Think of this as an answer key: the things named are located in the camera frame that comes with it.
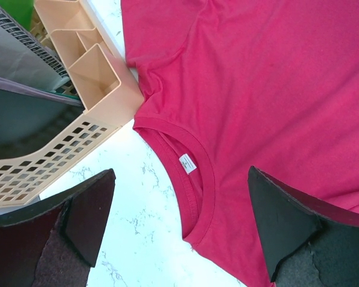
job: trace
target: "table surface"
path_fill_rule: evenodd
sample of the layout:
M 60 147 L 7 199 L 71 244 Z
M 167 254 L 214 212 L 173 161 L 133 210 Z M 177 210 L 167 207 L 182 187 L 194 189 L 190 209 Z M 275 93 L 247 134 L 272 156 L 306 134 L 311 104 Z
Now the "table surface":
M 90 2 L 124 55 L 120 0 Z M 182 240 L 180 212 L 168 174 L 132 126 L 133 121 L 40 195 L 44 199 L 114 169 L 117 179 L 110 215 L 87 286 L 244 286 Z

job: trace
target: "shirt sleeve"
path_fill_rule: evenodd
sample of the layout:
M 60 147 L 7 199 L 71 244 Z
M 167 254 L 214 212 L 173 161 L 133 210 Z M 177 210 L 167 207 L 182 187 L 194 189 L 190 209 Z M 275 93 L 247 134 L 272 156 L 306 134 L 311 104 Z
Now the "shirt sleeve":
M 129 66 L 173 56 L 206 0 L 122 0 L 121 10 Z

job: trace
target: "beige plastic organizer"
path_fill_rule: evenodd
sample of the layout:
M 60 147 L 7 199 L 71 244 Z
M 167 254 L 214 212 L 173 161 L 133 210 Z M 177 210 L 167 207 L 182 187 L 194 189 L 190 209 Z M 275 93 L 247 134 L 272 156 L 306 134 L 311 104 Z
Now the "beige plastic organizer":
M 44 44 L 59 54 L 85 111 L 39 151 L 0 160 L 0 207 L 30 202 L 130 121 L 143 102 L 136 80 L 86 1 L 36 0 L 35 11 L 47 32 Z

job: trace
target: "white label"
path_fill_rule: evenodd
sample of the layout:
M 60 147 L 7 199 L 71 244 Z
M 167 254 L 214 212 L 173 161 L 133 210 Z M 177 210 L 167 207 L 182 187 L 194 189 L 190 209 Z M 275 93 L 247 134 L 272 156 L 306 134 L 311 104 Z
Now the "white label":
M 181 162 L 182 167 L 185 169 L 187 174 L 191 173 L 194 171 L 194 169 L 197 168 L 188 154 L 184 154 L 182 157 L 180 157 L 179 161 Z

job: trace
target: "t-shirt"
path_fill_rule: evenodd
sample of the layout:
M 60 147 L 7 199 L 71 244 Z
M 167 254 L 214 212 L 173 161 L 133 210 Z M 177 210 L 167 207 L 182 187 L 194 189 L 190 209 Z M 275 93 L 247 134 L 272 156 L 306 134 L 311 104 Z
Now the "t-shirt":
M 272 286 L 250 166 L 359 213 L 359 1 L 123 0 L 134 129 L 165 166 L 182 235 Z

